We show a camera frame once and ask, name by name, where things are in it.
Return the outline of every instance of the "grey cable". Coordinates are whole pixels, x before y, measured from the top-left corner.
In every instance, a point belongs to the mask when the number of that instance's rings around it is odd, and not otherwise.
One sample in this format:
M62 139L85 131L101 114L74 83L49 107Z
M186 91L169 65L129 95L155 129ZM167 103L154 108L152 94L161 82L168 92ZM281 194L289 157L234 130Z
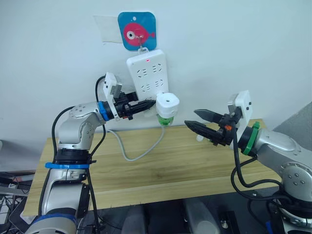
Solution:
M114 136L116 136L118 143L119 143L119 146L121 148L122 155L125 158L125 160L127 160L129 162L133 162L133 161L136 161L136 160L144 157L145 155L147 155L150 151L152 151L153 148L155 148L160 143L160 141L163 139L163 137L165 135L165 128L163 126L161 126L161 135L160 135L158 141L156 141L156 143L154 145L152 145L152 147L149 148L145 153L143 153L140 156L135 157L135 158L128 158L127 157L126 152L125 152L125 148L124 148L122 141L121 141L121 138L117 133L115 133L113 130L108 130L107 132L112 133Z

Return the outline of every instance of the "wooden table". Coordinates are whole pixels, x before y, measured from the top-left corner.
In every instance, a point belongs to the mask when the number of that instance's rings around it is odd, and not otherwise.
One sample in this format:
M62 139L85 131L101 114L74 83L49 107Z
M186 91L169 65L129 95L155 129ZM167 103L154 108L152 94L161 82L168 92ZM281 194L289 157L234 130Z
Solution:
M216 124L209 127L218 129ZM134 158L145 152L159 138L160 128L122 131L121 136L128 157ZM92 148L102 134L95 134ZM47 174L44 164L52 161L53 146L49 138L31 186L24 215L38 213L39 196ZM241 161L249 157L241 155ZM234 192L230 182L234 168L233 151L229 147L213 146L208 140L196 141L196 134L186 126L169 127L163 140L149 154L134 161L126 161L117 139L107 133L90 167L98 209L165 201L194 196ZM260 178L280 180L271 169L259 162L243 168L247 182ZM262 184L255 188L274 186Z

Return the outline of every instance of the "power strip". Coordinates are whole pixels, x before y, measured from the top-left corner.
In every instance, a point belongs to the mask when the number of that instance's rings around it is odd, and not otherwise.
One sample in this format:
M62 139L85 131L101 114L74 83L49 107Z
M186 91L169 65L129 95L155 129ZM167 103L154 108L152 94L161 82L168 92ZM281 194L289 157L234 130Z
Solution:
M161 50L131 57L127 66L139 100L156 100L157 94L169 91L166 56Z

